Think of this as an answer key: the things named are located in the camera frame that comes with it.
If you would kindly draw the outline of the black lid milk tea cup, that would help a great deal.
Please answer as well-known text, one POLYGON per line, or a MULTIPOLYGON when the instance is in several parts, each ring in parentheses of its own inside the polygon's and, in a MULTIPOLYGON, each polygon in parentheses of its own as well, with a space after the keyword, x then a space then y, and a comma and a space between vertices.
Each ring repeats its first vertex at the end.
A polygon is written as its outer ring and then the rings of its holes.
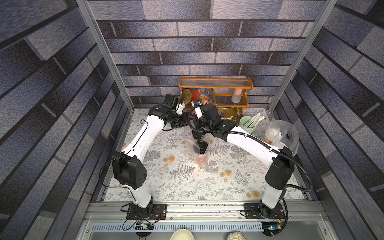
POLYGON ((195 159, 196 159, 196 163, 198 165, 202 165, 205 163, 207 157, 208 157, 208 147, 207 149, 203 152, 203 151, 199 151, 199 150, 196 150, 194 149, 194 146, 193 146, 193 151, 194 151, 194 154, 195 154, 195 159))

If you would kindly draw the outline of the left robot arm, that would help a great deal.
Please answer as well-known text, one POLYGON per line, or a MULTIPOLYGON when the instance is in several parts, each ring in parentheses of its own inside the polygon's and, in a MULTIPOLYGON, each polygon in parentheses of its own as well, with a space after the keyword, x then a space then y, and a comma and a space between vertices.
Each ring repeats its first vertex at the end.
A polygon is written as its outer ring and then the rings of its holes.
POLYGON ((136 137, 122 152, 117 152, 112 157, 114 178, 123 188, 130 191, 134 198, 134 205, 139 209, 149 208, 153 201, 153 197, 145 185, 148 174, 144 166, 145 155, 166 124, 183 127, 187 123, 188 117, 183 114, 184 108, 184 103, 177 104, 176 107, 166 104, 152 107, 147 118, 142 120, 143 126, 136 137))

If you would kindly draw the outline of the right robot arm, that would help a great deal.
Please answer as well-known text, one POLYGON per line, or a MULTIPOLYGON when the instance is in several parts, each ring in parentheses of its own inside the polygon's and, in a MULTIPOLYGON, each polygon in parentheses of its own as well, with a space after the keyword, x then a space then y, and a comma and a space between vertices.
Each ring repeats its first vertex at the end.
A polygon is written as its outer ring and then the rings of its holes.
POLYGON ((285 187, 294 172, 294 164, 288 159, 290 155, 286 155, 277 147, 246 133, 241 127, 229 120, 224 120, 215 128, 209 130, 197 129, 192 123, 189 123, 189 125, 197 133, 210 133, 216 138, 240 147, 265 164, 269 170, 265 175, 267 187, 261 199, 261 204, 269 210, 276 207, 279 200, 283 198, 285 187))

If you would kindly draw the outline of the translucent plastic carrier bag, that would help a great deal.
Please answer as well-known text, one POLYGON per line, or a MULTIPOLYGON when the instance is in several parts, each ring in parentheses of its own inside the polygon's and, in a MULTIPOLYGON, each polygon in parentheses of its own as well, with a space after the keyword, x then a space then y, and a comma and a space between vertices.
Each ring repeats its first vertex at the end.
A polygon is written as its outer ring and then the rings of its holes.
POLYGON ((272 120, 267 129, 268 128, 280 128, 283 137, 280 142, 272 143, 271 145, 278 147, 279 149, 282 149, 283 147, 289 148, 294 157, 298 152, 300 139, 297 128, 291 123, 282 120, 272 120))

